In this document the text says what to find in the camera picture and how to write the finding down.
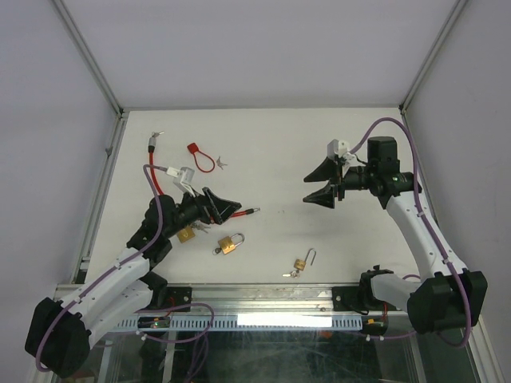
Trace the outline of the medium brass padlock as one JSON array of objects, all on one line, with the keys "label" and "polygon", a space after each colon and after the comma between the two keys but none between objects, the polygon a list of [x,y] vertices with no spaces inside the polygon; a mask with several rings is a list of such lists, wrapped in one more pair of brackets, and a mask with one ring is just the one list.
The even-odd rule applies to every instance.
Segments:
[{"label": "medium brass padlock", "polygon": [[217,247],[212,251],[212,253],[214,255],[227,255],[233,252],[238,246],[242,245],[244,241],[245,235],[242,233],[223,237],[217,242]]}]

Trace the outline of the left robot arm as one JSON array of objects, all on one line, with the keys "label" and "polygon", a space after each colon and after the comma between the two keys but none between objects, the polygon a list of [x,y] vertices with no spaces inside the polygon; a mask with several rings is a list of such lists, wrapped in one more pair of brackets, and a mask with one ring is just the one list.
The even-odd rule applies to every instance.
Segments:
[{"label": "left robot arm", "polygon": [[171,237],[196,221],[221,225],[240,208],[209,188],[184,194],[180,203],[154,196],[138,230],[99,277],[57,301],[44,298],[37,304],[25,343],[37,369],[69,377],[123,318],[164,309],[168,282],[154,268],[171,251]]}]

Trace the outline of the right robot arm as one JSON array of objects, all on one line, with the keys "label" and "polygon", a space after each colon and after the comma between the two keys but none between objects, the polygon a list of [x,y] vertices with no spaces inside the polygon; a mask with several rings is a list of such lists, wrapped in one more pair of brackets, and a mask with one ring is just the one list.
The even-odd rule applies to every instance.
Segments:
[{"label": "right robot arm", "polygon": [[304,202],[333,208],[348,191],[369,191],[397,224],[418,268],[418,282],[374,267],[361,274],[359,305],[377,310],[387,303],[407,313],[419,334],[470,329],[477,324],[488,283],[480,271],[471,271],[457,257],[433,221],[420,184],[412,172],[402,172],[398,145],[389,136],[367,142],[367,160],[358,159],[345,141],[333,140],[325,160],[305,182],[325,186]]}]

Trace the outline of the small brass long-shackle padlock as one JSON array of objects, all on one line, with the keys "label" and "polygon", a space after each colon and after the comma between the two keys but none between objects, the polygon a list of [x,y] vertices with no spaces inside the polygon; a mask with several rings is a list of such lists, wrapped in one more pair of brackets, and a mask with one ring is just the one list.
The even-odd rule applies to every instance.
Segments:
[{"label": "small brass long-shackle padlock", "polygon": [[307,251],[307,254],[304,259],[296,259],[293,264],[293,269],[287,273],[282,274],[283,278],[299,278],[300,275],[304,272],[306,266],[309,264],[308,261],[311,261],[312,265],[315,261],[315,257],[317,255],[317,251],[315,248],[310,248]]}]

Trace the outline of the red thin-cable padlock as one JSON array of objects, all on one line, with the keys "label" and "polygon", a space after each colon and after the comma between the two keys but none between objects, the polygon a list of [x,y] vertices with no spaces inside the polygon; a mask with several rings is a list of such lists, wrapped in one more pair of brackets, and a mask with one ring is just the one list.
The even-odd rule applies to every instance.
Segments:
[{"label": "red thin-cable padlock", "polygon": [[188,144],[187,150],[192,155],[196,168],[200,172],[208,174],[216,169],[215,160],[209,154],[203,152],[197,143]]}]

